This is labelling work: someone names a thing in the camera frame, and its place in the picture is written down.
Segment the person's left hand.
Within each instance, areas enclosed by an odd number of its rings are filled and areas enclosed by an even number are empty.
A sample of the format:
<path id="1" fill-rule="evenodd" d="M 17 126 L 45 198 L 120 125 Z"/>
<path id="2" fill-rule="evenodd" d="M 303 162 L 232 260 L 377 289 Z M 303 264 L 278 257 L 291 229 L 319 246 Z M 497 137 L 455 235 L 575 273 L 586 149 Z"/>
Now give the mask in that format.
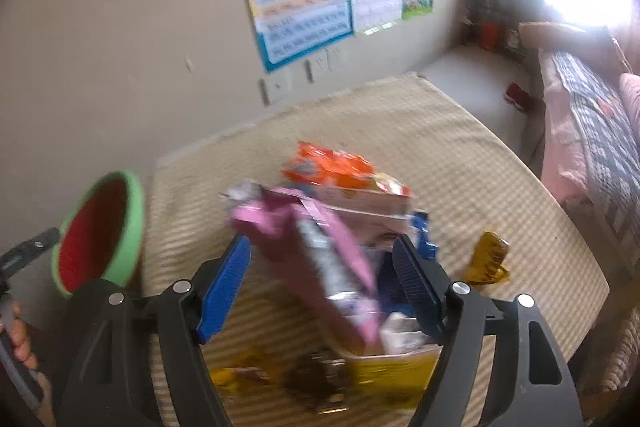
<path id="1" fill-rule="evenodd" d="M 9 336 L 14 346 L 14 355 L 26 369 L 36 371 L 38 369 L 38 358 L 32 351 L 32 342 L 29 338 L 27 324 L 22 320 L 22 310 L 17 301 L 13 301 L 13 322 Z"/>

